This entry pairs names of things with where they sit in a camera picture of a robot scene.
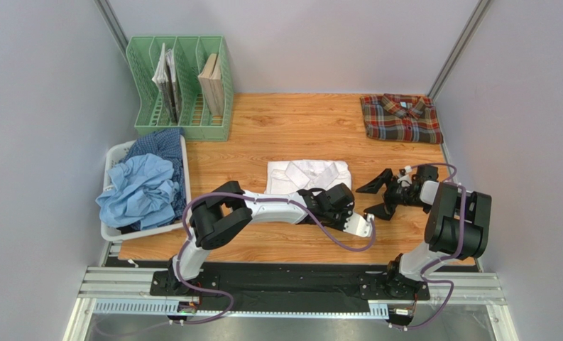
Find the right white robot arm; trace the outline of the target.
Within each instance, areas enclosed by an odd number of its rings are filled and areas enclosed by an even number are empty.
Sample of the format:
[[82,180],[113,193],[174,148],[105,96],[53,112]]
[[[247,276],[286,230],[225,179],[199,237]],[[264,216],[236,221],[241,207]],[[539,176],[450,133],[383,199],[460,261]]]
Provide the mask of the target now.
[[387,266],[381,287],[391,298],[414,298],[428,274],[449,261],[477,259],[486,250],[492,197],[440,180],[438,168],[438,163],[424,163],[398,174],[387,168],[357,188],[359,193],[383,192],[382,203],[365,210],[374,217],[389,221],[400,205],[420,207],[428,215],[422,243]]

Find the white long sleeve shirt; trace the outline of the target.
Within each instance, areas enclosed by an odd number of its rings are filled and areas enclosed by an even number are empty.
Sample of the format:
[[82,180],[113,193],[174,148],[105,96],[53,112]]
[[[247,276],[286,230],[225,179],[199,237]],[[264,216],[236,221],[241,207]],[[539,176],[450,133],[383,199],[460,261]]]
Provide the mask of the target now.
[[352,189],[352,175],[345,161],[271,161],[267,165],[265,194],[284,195],[313,188],[328,190],[340,183]]

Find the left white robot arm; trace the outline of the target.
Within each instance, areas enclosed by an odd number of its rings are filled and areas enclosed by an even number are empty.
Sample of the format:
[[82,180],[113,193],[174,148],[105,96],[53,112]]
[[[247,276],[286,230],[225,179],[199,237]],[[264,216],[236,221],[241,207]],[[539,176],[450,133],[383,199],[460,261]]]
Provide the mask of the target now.
[[254,193],[229,181],[187,203],[181,218],[186,240],[164,271],[153,275],[152,296],[222,296],[217,284],[198,286],[197,277],[210,252],[226,246],[250,224],[284,222],[336,229],[370,237],[371,223],[354,211],[354,196],[343,183],[325,190],[301,189],[285,195]]

